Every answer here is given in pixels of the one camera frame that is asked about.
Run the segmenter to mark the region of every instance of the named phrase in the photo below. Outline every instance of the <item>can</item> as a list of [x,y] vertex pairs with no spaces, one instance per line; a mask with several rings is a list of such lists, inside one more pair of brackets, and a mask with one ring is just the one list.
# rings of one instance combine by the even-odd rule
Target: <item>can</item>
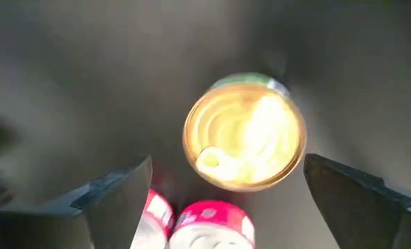
[[286,87],[259,73],[214,83],[183,129],[184,152],[195,171],[218,187],[242,192],[288,176],[306,141],[304,119]]
[[176,249],[255,249],[255,229],[235,205],[200,201],[182,211],[169,244]]
[[174,225],[173,209],[164,197],[150,190],[130,249],[164,249]]

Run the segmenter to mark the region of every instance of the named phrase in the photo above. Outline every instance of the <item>green can label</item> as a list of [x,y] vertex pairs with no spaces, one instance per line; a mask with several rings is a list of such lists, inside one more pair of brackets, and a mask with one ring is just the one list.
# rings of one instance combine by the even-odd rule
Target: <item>green can label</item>
[[215,82],[208,91],[212,89],[219,89],[222,87],[226,87],[231,84],[251,84],[251,85],[262,85],[268,89],[273,89],[277,91],[279,94],[283,95],[286,98],[289,98],[290,93],[287,88],[279,83],[277,80],[269,77],[267,75],[263,75],[261,73],[235,73],[229,75],[225,78],[222,78]]

